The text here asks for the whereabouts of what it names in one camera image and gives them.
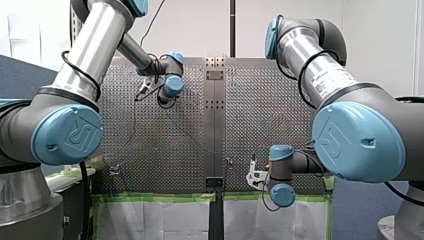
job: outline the white wall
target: white wall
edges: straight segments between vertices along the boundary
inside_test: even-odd
[[[138,41],[160,2],[150,0],[149,14],[136,20],[130,34]],[[12,49],[9,56],[57,70],[62,62],[60,52],[69,48],[69,0],[39,0],[36,4],[33,0],[0,0],[0,3],[7,6],[6,11],[0,9],[0,54],[8,55],[2,53],[1,46],[13,42],[13,46],[6,47]],[[341,27],[342,3],[343,0],[238,0],[237,57],[264,57],[268,22],[279,13],[286,17],[326,18]],[[23,5],[31,7],[23,12],[20,10]],[[229,0],[167,0],[143,48],[157,55],[170,51],[180,51],[187,57],[229,55],[229,12]],[[11,21],[11,14],[24,24],[17,26],[19,21]],[[9,31],[16,27],[31,42],[31,51],[16,44],[22,41],[15,41],[16,36]]]
[[[343,0],[238,0],[237,57],[264,57],[268,23],[278,14],[286,18],[323,18],[342,29]]]
[[[130,34],[141,39],[162,0],[149,1],[149,13],[137,19]],[[179,51],[189,57],[229,52],[228,0],[167,0],[143,43],[157,55]]]
[[[160,2],[151,0],[149,15],[136,21],[130,33],[137,40]],[[342,26],[343,0],[238,0],[236,7],[237,57],[264,57],[268,23],[280,13],[294,18],[326,18]],[[229,0],[168,0],[144,47],[158,54],[177,50],[190,57],[229,56],[229,14]]]
[[[347,69],[359,81],[375,82],[394,96],[414,94],[420,1],[345,0]]]

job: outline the pegboard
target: pegboard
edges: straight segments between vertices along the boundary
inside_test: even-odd
[[[205,177],[223,175],[225,191],[252,191],[245,177],[256,147],[300,148],[308,141],[310,111],[295,81],[271,61],[220,59],[219,65],[186,59],[185,89],[169,110],[157,105],[156,96],[134,102],[143,77],[127,61],[114,60],[99,102],[102,150],[104,161],[123,171],[120,176],[101,171],[95,192],[204,192]],[[267,151],[257,158],[263,168]],[[312,174],[296,174],[293,184],[300,194],[324,193],[322,179]]]
[[[275,144],[302,148],[309,140],[311,112],[299,96],[297,81],[285,78],[275,61],[228,59],[226,79],[226,190],[249,191],[246,174],[255,148]],[[256,158],[257,168],[264,169],[268,151],[259,150]],[[324,182],[313,174],[293,178],[299,194],[325,192]]]
[[[123,59],[115,59],[102,85],[99,101],[104,121],[103,159],[122,173],[101,171],[98,193],[112,191],[204,192],[204,66],[186,65],[185,90],[172,109],[158,106],[153,94],[135,102],[143,77]]]

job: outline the logo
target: logo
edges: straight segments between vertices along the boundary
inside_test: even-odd
[[[352,144],[339,129],[337,124],[331,121],[331,118],[328,119],[327,123],[322,129],[317,143],[335,165],[337,164],[334,162],[334,160],[341,155],[342,146]]]
[[[83,118],[76,118],[66,137],[65,144],[80,152],[87,152],[96,133],[96,126]]]

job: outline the robotic arm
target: robotic arm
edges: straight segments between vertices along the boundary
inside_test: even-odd
[[[183,56],[173,52],[154,60],[126,33],[134,18],[147,13],[147,1],[93,0],[89,7],[54,82],[40,88],[28,107],[3,114],[0,146],[8,163],[75,164],[97,149],[103,129],[96,102],[117,48],[140,75],[165,75],[159,94],[164,104],[182,91]]]
[[[312,125],[315,151],[307,156],[319,159],[314,168],[299,168],[305,155],[291,146],[270,149],[270,178],[259,182],[267,183],[271,199],[278,206],[294,202],[294,191],[289,186],[291,173],[317,172],[318,166],[351,181],[424,180],[424,148],[420,144],[424,105],[400,102],[376,84],[356,81],[344,69],[346,46],[335,25],[325,20],[284,19],[280,15],[268,26],[265,47],[266,57],[293,73],[303,100],[317,110]],[[310,101],[303,96],[303,90]],[[251,168],[248,181],[254,171]],[[273,175],[282,181],[276,185]]]
[[[40,163],[82,163],[98,148],[103,127],[97,101],[117,49],[139,75],[165,76],[157,83],[158,103],[175,102],[183,90],[183,56],[152,59],[126,33],[147,14],[147,0],[80,3],[90,12],[71,51],[62,54],[65,64],[54,82],[31,101],[0,102],[0,235],[7,239],[62,239],[62,198],[50,193]],[[22,231],[25,226],[36,227]]]

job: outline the light blue joint cap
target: light blue joint cap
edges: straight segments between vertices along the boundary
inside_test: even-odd
[[[296,193],[292,186],[280,183],[271,188],[271,200],[279,207],[290,207],[296,201]]]
[[[405,164],[405,147],[396,128],[363,104],[337,102],[323,108],[315,117],[312,136],[321,162],[343,179],[386,182]]]
[[[164,91],[168,97],[177,97],[184,89],[184,82],[180,76],[168,75],[165,80]]]
[[[265,58],[266,59],[276,59],[277,56],[275,55],[276,49],[275,49],[275,42],[277,41],[277,18],[274,18],[269,24],[268,24],[268,30],[266,32],[266,38],[265,38]]]
[[[149,11],[148,0],[128,0],[128,2],[137,14],[136,17],[144,17],[147,15],[147,12]]]
[[[184,56],[179,52],[170,52],[168,55],[172,56],[177,60],[179,63],[184,63]]]
[[[290,145],[273,145],[269,149],[271,161],[287,160],[294,153],[294,148]]]
[[[31,139],[33,156],[47,165],[71,165],[96,151],[103,136],[99,114],[75,104],[55,110],[37,126]]]

